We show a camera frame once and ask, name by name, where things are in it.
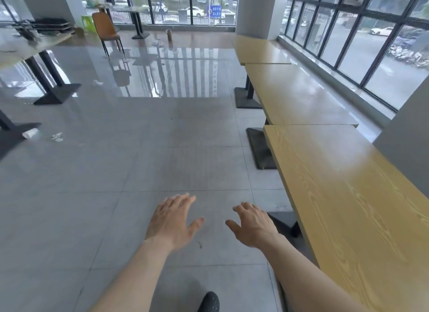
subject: pillar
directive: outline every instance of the pillar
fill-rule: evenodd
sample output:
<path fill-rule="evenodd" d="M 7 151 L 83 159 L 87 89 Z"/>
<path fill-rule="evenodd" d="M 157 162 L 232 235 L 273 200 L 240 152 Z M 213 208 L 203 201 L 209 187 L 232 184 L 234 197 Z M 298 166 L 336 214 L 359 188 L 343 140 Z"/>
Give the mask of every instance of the pillar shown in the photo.
<path fill-rule="evenodd" d="M 428 89 L 429 77 L 374 141 L 374 146 L 426 197 L 429 197 Z"/>
<path fill-rule="evenodd" d="M 82 27 L 82 16 L 86 15 L 81 0 L 24 0 L 31 15 L 37 18 L 63 18 Z"/>
<path fill-rule="evenodd" d="M 236 33 L 274 40 L 282 25 L 287 0 L 239 0 Z"/>

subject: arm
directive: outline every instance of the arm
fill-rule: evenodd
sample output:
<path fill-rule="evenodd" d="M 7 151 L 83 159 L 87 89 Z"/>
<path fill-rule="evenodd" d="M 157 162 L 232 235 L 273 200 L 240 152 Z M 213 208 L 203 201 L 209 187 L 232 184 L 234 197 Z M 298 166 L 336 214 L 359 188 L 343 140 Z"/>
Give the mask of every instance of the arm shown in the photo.
<path fill-rule="evenodd" d="M 266 212 L 248 202 L 234 207 L 234 211 L 241 226 L 232 220 L 226 221 L 227 226 L 240 242 L 262 251 L 294 311 L 368 311 L 279 234 Z"/>
<path fill-rule="evenodd" d="M 186 227 L 195 196 L 166 198 L 155 210 L 146 237 L 126 267 L 89 312 L 147 312 L 168 255 L 190 242 L 201 227 L 199 218 Z"/>

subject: hand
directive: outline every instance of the hand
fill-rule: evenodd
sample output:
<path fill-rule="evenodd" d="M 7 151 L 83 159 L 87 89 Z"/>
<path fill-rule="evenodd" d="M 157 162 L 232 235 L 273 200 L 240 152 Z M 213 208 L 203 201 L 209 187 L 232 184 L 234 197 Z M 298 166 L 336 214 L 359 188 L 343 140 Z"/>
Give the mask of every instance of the hand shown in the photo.
<path fill-rule="evenodd" d="M 257 248 L 258 244 L 271 234 L 278 234 L 277 228 L 266 212 L 258 206 L 242 202 L 233 208 L 239 214 L 241 226 L 228 219 L 225 224 L 244 245 Z"/>
<path fill-rule="evenodd" d="M 200 217 L 186 227 L 187 213 L 195 199 L 195 196 L 190 197 L 189 194 L 164 199 L 152 216 L 145 240 L 153 237 L 162 239 L 171 246 L 171 251 L 188 244 L 204 222 L 204 218 Z"/>

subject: person's left hand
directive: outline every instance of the person's left hand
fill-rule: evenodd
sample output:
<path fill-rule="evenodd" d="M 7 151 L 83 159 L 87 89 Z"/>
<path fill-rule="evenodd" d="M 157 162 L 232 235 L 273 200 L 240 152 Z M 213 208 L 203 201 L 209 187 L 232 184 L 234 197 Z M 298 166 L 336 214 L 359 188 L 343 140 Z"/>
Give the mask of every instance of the person's left hand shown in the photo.
<path fill-rule="evenodd" d="M 164 199 L 152 216 L 145 240 L 154 237 L 162 239 L 171 245 L 172 251 L 188 244 L 204 222 L 204 218 L 200 217 L 186 227 L 187 213 L 195 199 L 188 193 Z"/>

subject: tiled floor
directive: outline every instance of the tiled floor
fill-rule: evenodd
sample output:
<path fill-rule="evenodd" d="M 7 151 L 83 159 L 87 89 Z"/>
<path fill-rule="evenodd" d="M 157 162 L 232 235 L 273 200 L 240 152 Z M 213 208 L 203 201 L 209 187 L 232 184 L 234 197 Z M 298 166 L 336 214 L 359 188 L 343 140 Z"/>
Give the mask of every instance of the tiled floor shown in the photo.
<path fill-rule="evenodd" d="M 246 73 L 231 34 L 121 35 L 126 61 L 110 48 L 109 63 L 94 39 L 52 49 L 63 78 L 82 84 L 62 105 L 31 104 L 42 93 L 23 64 L 0 71 L 0 108 L 42 123 L 35 139 L 0 147 L 2 311 L 85 312 L 158 202 L 186 191 L 197 196 L 189 220 L 206 223 L 169 257 L 151 311 L 196 311 L 207 291 L 222 311 L 279 311 L 264 256 L 224 225 L 242 200 L 291 210 L 277 171 L 257 170 L 248 146 L 245 128 L 262 126 L 263 111 L 233 105 Z"/>

